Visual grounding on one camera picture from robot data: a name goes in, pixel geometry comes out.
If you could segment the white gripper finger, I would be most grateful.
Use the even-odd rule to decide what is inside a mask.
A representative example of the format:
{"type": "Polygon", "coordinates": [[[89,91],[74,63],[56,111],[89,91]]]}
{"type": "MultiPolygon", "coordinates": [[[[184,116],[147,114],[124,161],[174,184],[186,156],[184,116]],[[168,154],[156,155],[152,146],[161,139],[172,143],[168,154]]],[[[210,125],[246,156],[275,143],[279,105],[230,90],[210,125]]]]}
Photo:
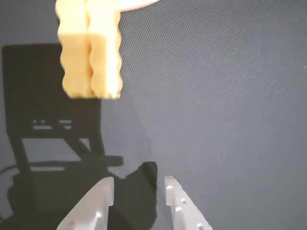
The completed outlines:
{"type": "Polygon", "coordinates": [[[174,230],[213,230],[197,206],[172,176],[165,177],[166,205],[171,207],[174,230]]]}
{"type": "Polygon", "coordinates": [[[58,225],[57,230],[106,230],[114,204],[114,178],[97,182],[58,225]]]}

